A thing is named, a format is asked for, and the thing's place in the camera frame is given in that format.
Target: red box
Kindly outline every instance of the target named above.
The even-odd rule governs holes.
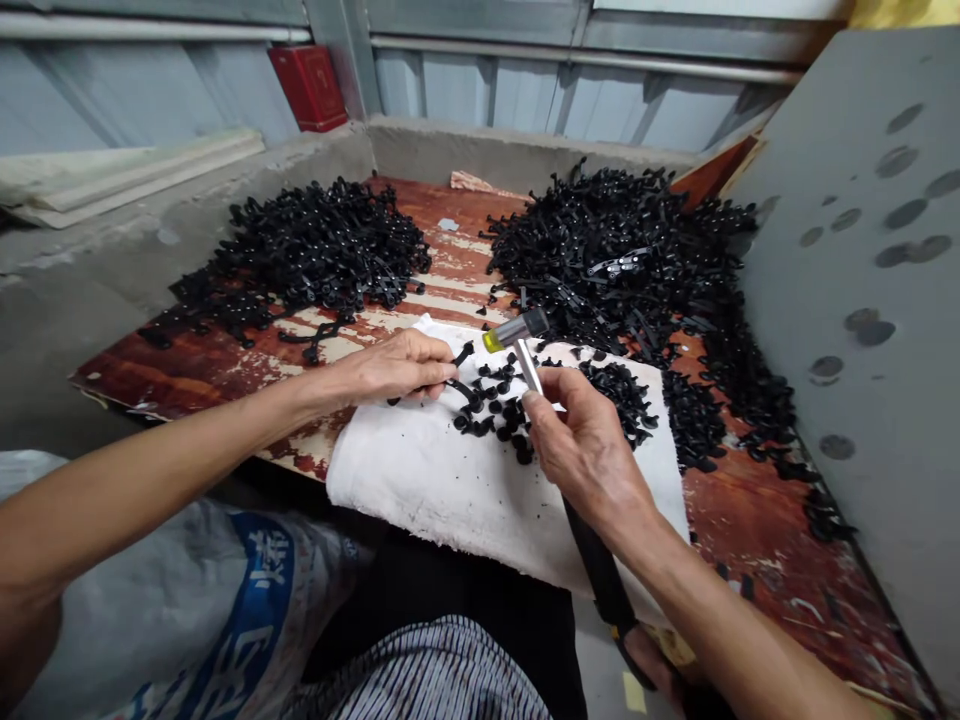
[[[267,52],[301,130],[327,132],[347,121],[343,96],[325,47],[275,47]]]

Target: yellow object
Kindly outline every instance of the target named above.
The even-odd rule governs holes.
[[[960,23],[960,0],[857,0],[850,27],[891,30]]]
[[[627,710],[647,714],[647,698],[643,694],[643,687],[632,673],[623,674],[623,695],[627,702]]]
[[[506,348],[500,344],[500,338],[497,337],[497,329],[487,330],[483,334],[483,346],[487,349],[487,352],[500,352],[501,350],[506,350]]]

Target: metal pipe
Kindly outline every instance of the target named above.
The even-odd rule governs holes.
[[[93,40],[93,41],[266,41],[311,42],[310,31],[302,28],[263,25],[220,25],[217,23],[138,20],[81,15],[40,15],[31,12],[0,11],[0,38],[4,40]]]
[[[761,85],[796,85],[803,77],[796,70],[778,70],[751,65],[729,65],[695,60],[679,60],[663,55],[608,52],[604,50],[573,50],[543,45],[515,43],[488,43],[473,40],[442,40],[409,35],[371,35],[375,48],[390,50],[418,50],[422,52],[453,53],[457,55],[493,55],[522,60],[570,62],[580,65],[646,70],[649,72],[691,75]]]

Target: hand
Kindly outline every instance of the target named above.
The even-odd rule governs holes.
[[[579,370],[540,368],[543,395],[529,391],[523,408],[530,417],[530,439],[540,466],[577,512],[601,535],[615,518],[657,514],[617,409]],[[557,413],[559,402],[566,412]]]
[[[346,405],[398,397],[436,400],[444,381],[458,374],[450,346],[413,328],[337,360],[329,372]]]

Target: corrugated metal wall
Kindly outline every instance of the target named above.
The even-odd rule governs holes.
[[[0,42],[0,156],[299,134],[265,43]]]
[[[789,88],[609,67],[376,51],[387,115],[700,152]]]

